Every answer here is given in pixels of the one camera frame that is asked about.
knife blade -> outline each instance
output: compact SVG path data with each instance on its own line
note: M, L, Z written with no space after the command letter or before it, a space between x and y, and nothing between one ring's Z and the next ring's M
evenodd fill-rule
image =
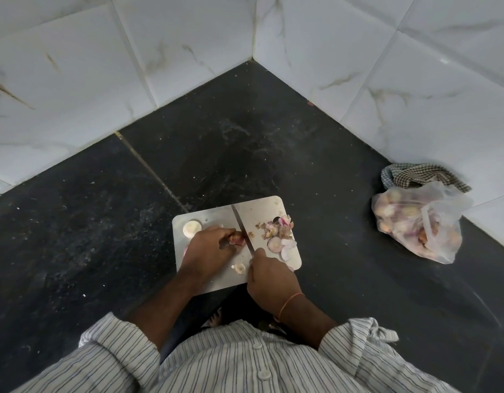
M236 210L236 206L232 204L232 211L234 211L234 216L236 217L237 220L237 225L239 226L239 229L241 229L241 232L243 233L243 238L245 239L245 243L247 243L248 250L250 251L250 254L254 256L254 246L250 242L250 238L248 237L248 233L245 230L245 225L243 224L243 221L241 220L241 217L239 215L239 212Z

white cutting board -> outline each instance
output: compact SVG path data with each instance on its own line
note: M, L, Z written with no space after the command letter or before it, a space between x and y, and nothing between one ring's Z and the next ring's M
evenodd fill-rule
M235 206L254 249L264 248L268 257L277 258L282 261L279 254L275 254L268 249L268 240L262 239L264 230L256 228L256 224L258 223L271 221L276 216L287 215L281 198L278 196L259 198L244 203L237 203ZM185 223L192 220L201 223L203 229L209 226L222 225L223 227L234 227L236 230L239 230L239 225L230 205L176 216L172 220L172 231L174 234L177 270L179 270L179 266L181 266L181 262L183 261L183 251L190 242L190 239L183 234L183 226ZM252 254L248 250L248 247L245 246L245 248L243 248L243 250L236 255L200 293L212 292L246 283L248 265L251 259ZM233 264L239 262L242 262L246 267L244 275L236 273L236 271L231 268ZM297 247L290 249L290 260L285 263L294 270L301 267L301 257Z

rolled-up sleeve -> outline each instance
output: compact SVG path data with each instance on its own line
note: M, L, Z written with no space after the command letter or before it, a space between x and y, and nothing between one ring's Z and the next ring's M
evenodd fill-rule
M77 350L14 392L148 391L158 369L155 344L109 313L83 333Z
M388 342L395 331L381 328L374 318L352 318L323 337L319 353L372 392L457 392L448 383L407 363Z

person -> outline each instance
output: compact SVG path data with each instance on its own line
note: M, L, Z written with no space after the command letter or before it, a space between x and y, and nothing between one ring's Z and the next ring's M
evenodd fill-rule
M220 227L198 232L170 283L125 321L104 316L83 333L77 350L15 391L456 391L400 357L388 344L397 334L373 318L338 325L304 296L295 274L263 249L251 261L248 293L305 344L240 320L202 330L159 364L159 350L182 309L240 251L220 248L234 233Z

black floor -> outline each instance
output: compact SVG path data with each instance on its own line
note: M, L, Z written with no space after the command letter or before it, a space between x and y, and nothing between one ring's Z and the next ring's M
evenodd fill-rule
M260 65L121 134L0 197L0 392L174 275L175 215L275 194L319 307L338 322L377 318L403 357L462 391L504 391L504 248L463 220L463 247L445 266L376 231L369 202L388 162ZM167 350L232 290L194 298Z

